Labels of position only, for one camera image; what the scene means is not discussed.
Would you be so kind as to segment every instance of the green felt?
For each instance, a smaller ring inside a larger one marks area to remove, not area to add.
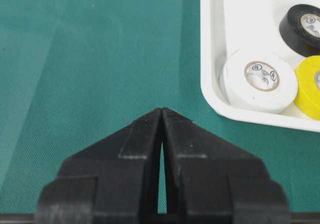
[[[261,157],[292,210],[320,210],[319,133],[205,101],[200,0],[0,0],[0,212],[34,212],[66,157],[164,106]]]

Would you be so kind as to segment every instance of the black plastic part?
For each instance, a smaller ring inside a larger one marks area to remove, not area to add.
[[[311,5],[295,5],[280,23],[280,34],[285,43],[298,54],[309,57],[320,55],[320,39],[310,35],[301,25],[304,14],[320,16],[320,9]]]
[[[167,215],[157,213],[162,143]],[[36,224],[290,220],[283,189],[260,159],[168,108],[68,158],[35,217]]]

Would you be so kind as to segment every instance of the printed logo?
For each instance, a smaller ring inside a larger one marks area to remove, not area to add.
[[[252,70],[256,70],[256,71],[259,71],[262,69],[262,65],[253,65],[252,66]]]

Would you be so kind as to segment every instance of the black tape roll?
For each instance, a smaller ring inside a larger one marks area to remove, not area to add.
[[[285,43],[305,57],[320,55],[320,9],[311,5],[295,5],[280,23]]]

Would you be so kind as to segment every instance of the white tape roll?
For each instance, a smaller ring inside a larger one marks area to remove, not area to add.
[[[278,114],[295,99],[297,77],[279,55],[239,50],[226,61],[220,87],[236,108]]]

